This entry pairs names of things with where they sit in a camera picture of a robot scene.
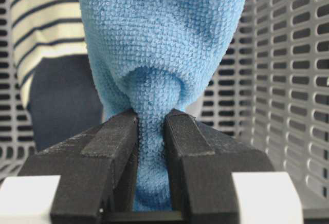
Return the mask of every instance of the white block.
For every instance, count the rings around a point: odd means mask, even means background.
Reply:
[[[232,173],[240,224],[303,224],[302,204],[286,172]]]
[[[51,224],[60,176],[8,177],[0,188],[0,223]]]

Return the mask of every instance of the towel fold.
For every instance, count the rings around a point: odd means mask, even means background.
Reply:
[[[94,81],[109,118],[139,117],[134,209],[170,209],[162,123],[201,95],[245,0],[80,0]]]

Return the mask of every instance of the gray laundry basket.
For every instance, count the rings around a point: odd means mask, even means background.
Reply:
[[[0,0],[0,180],[34,153]],[[329,206],[329,0],[247,0],[199,119],[268,153],[305,207]]]

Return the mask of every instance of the microfiber cloth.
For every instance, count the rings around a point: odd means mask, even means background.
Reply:
[[[207,87],[245,0],[80,0],[96,89],[109,118],[139,117],[135,211],[169,210],[164,117]]]

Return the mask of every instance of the striped shirt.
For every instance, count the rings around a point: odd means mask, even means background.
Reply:
[[[10,2],[14,63],[26,107],[33,72],[43,58],[87,54],[87,49],[78,0]]]

